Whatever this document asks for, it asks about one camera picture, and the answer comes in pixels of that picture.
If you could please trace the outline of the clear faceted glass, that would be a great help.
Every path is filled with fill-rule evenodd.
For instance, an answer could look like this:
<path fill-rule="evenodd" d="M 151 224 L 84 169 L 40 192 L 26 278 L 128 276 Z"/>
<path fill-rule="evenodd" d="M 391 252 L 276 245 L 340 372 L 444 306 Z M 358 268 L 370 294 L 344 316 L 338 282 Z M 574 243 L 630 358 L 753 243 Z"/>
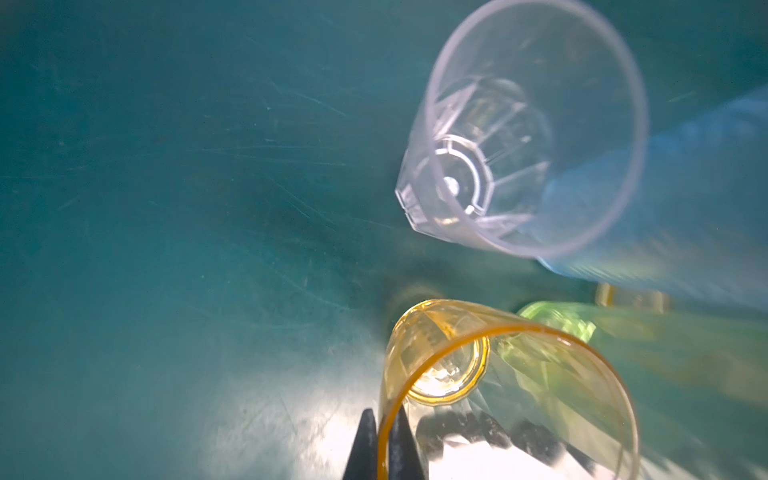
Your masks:
<path fill-rule="evenodd" d="M 639 68 L 603 15 L 582 1 L 491 1 L 433 66 L 395 194 L 421 234 L 555 257 L 619 219 L 648 135 Z"/>

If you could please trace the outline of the tall orange glass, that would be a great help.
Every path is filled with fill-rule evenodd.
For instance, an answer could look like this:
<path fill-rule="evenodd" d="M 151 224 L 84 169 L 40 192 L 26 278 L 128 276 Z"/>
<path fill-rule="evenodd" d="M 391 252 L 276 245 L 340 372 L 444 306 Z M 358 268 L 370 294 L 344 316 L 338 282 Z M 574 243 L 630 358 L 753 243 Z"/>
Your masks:
<path fill-rule="evenodd" d="M 670 297 L 660 291 L 638 290 L 607 283 L 597 286 L 595 303 L 603 307 L 620 307 L 664 313 L 669 309 Z"/>

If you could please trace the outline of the orange short glass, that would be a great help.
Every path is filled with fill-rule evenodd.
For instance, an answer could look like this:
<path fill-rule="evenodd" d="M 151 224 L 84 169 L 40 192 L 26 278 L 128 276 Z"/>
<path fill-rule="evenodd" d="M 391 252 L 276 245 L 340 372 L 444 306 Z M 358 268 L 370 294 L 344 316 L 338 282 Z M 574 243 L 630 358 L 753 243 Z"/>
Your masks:
<path fill-rule="evenodd" d="M 624 383 L 581 339 L 458 300 L 409 308 L 387 345 L 377 477 L 405 408 L 425 479 L 635 479 L 636 415 Z"/>

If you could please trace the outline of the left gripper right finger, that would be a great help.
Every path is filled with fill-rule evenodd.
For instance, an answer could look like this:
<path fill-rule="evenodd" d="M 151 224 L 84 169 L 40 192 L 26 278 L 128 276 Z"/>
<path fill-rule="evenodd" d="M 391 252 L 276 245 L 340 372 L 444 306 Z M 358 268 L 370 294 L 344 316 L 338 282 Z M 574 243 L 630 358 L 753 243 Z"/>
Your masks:
<path fill-rule="evenodd" d="M 408 417 L 400 407 L 388 439 L 388 479 L 424 480 L 425 475 Z"/>

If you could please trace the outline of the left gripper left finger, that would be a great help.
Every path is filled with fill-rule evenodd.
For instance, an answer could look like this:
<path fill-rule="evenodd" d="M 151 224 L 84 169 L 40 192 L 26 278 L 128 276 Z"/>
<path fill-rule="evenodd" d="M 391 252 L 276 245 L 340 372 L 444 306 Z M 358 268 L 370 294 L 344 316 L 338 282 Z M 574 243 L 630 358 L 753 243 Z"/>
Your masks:
<path fill-rule="evenodd" d="M 378 435 L 374 411 L 365 409 L 360 417 L 343 480 L 375 480 L 377 476 Z"/>

